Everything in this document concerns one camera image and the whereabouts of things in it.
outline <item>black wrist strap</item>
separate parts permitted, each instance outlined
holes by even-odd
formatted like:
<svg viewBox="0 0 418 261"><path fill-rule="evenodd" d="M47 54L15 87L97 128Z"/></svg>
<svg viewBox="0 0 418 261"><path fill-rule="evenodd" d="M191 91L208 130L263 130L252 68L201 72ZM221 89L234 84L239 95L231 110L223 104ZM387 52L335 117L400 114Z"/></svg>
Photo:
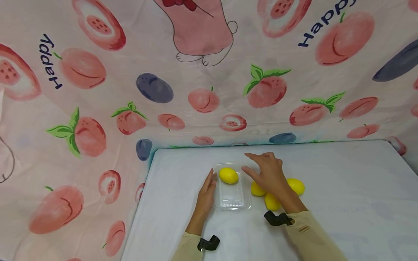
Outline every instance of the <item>black wrist strap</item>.
<svg viewBox="0 0 418 261"><path fill-rule="evenodd" d="M273 212L268 211L266 214L264 214L264 217L266 218L267 222L270 223L270 225L272 226L281 226L283 224L290 226L292 225L293 221L293 219L288 217L286 213L281 213L279 216L276 216Z"/></svg>
<svg viewBox="0 0 418 261"><path fill-rule="evenodd" d="M199 244L197 244L197 249L200 252L202 252L203 249L213 251L213 250L216 250L220 242L221 242L220 239L215 235L213 235L209 241L203 238L200 238Z"/></svg>

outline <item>yellow lemon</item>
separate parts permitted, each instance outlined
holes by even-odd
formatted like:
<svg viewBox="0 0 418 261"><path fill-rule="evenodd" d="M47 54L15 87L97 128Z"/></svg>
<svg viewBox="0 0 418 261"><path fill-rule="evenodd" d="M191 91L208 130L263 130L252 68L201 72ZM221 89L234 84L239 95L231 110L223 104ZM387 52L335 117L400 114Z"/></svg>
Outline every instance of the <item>yellow lemon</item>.
<svg viewBox="0 0 418 261"><path fill-rule="evenodd" d="M282 206L271 193L265 195L264 203L266 208L271 211L277 211Z"/></svg>
<svg viewBox="0 0 418 261"><path fill-rule="evenodd" d="M255 181L252 182L251 184L251 194L253 194L254 196L264 196L264 194L266 193L266 191L264 189L262 189L257 183L255 183Z"/></svg>
<svg viewBox="0 0 418 261"><path fill-rule="evenodd" d="M302 181L297 179L288 179L288 184L291 189L298 194L298 196L302 195L305 192L305 186L303 185Z"/></svg>
<svg viewBox="0 0 418 261"><path fill-rule="evenodd" d="M219 171L219 178L227 184L234 184L238 182L237 172L228 167L223 168Z"/></svg>

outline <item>beige sleeve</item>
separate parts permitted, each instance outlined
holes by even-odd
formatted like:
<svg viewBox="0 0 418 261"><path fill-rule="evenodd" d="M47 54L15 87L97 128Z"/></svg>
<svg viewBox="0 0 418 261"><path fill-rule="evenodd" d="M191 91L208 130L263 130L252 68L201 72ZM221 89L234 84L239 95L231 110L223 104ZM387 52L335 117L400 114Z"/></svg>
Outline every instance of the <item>beige sleeve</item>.
<svg viewBox="0 0 418 261"><path fill-rule="evenodd" d="M347 261L310 211L288 214L295 223L285 226L303 261Z"/></svg>
<svg viewBox="0 0 418 261"><path fill-rule="evenodd" d="M203 253L197 249L200 236L184 232L171 261L201 261Z"/></svg>

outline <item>plastic tray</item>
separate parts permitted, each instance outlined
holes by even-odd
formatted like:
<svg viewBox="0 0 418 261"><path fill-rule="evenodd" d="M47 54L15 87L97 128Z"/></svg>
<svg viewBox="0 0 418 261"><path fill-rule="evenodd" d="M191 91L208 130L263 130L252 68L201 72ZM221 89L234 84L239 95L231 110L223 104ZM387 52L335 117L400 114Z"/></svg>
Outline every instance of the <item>plastic tray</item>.
<svg viewBox="0 0 418 261"><path fill-rule="evenodd" d="M218 178L215 191L215 208L220 210L249 209L250 182L247 175L241 170L242 164L237 162L219 163L215 166L216 173L225 167L229 167L238 174L238 182L226 184Z"/></svg>

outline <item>person's left hand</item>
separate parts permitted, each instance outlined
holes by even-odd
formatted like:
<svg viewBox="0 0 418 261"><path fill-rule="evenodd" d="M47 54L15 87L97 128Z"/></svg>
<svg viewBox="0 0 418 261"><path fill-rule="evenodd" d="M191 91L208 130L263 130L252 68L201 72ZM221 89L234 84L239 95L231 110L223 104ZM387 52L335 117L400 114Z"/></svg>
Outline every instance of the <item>person's left hand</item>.
<svg viewBox="0 0 418 261"><path fill-rule="evenodd" d="M203 225L213 207L215 187L216 174L211 169L197 196L196 207L186 229L187 233L201 236Z"/></svg>

